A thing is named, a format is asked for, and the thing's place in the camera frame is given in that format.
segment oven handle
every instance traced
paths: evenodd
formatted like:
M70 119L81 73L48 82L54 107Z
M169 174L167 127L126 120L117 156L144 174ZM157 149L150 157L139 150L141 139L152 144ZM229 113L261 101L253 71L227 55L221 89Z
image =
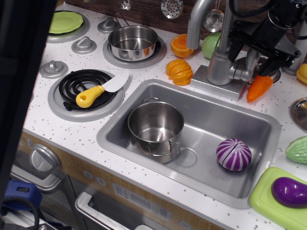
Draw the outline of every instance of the oven handle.
M105 216L104 214L96 211L89 206L92 196L86 192L82 192L75 202L75 206L78 212L98 224L99 226L107 230L129 230L111 218ZM152 230L151 228L140 225L135 230Z
M17 178L20 181L35 184L37 188L44 194L55 193L59 189L59 186L62 182L60 178L53 174L50 174L48 177L42 180L17 167L16 165L12 166L11 176Z

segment green bitter melon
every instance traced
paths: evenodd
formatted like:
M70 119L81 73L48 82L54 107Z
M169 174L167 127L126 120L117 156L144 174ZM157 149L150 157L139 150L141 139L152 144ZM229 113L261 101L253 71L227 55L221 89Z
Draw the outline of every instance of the green bitter melon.
M285 152L289 159L307 164L307 136L292 141Z

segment stainless steel sink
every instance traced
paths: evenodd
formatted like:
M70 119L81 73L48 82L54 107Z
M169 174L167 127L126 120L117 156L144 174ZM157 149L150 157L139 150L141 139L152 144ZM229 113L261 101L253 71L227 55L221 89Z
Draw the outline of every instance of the stainless steel sink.
M151 97L172 104L184 116L181 151L167 164L141 155L130 140L129 113ZM280 133L280 124L271 116L160 80L147 80L98 132L97 141L102 148L221 202L236 208L248 208L249 195L271 165ZM252 162L243 171L229 171L217 161L216 148L228 138L245 142L252 152Z

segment purple striped onion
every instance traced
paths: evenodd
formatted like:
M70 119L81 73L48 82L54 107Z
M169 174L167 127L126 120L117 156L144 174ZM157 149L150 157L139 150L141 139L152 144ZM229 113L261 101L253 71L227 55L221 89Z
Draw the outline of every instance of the purple striped onion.
M249 166L251 152L241 140L226 139L219 144L216 150L219 163L231 171L241 171Z

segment stainless steel pot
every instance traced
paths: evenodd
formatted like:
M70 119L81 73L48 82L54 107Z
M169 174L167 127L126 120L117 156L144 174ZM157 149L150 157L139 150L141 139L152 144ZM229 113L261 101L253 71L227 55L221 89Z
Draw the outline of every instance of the stainless steel pot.
M113 55L125 61L149 58L154 53L157 41L158 35L154 30L139 25L118 28L108 37Z
M182 113L165 102L144 103L133 109L128 117L133 146L162 164L178 155L183 126Z

